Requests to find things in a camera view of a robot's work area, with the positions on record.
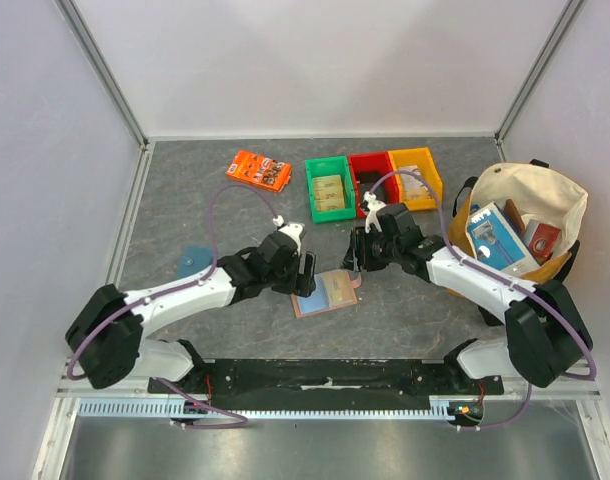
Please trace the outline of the gold cards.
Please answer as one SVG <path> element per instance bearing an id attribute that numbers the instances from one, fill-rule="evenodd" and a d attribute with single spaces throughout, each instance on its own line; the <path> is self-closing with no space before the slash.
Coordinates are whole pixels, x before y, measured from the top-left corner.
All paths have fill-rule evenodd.
<path id="1" fill-rule="evenodd" d="M 312 180 L 314 207 L 318 212 L 346 208 L 342 177 L 338 174 L 315 177 Z"/>

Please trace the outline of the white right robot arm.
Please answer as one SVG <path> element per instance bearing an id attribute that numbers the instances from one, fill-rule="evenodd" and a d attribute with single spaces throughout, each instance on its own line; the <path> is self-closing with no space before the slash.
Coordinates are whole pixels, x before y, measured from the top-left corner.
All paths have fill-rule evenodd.
<path id="1" fill-rule="evenodd" d="M 342 268 L 380 271 L 396 264 L 427 283 L 473 302 L 504 327 L 497 338 L 470 340 L 454 349 L 443 381 L 462 394 L 479 379 L 518 375 L 545 388 L 586 360 L 592 380 L 597 367 L 592 338 L 567 288 L 552 279 L 536 284 L 502 273 L 466 255 L 445 234 L 426 236 L 401 203 L 377 204 L 364 225 L 351 230 Z"/>

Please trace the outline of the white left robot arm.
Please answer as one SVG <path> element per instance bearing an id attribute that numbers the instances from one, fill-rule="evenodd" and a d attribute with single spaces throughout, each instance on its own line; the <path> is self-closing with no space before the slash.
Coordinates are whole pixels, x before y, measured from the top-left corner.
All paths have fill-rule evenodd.
<path id="1" fill-rule="evenodd" d="M 67 375 L 96 390 L 126 378 L 172 381 L 195 392 L 205 380 L 204 362 L 186 340 L 152 334 L 203 311 L 257 297 L 263 290 L 307 298 L 315 290 L 316 256 L 301 249 L 301 230 L 289 224 L 260 245 L 224 256 L 194 275 L 156 287 L 121 292 L 97 289 L 65 334 L 72 351 Z M 80 367 L 75 373 L 73 368 Z"/>

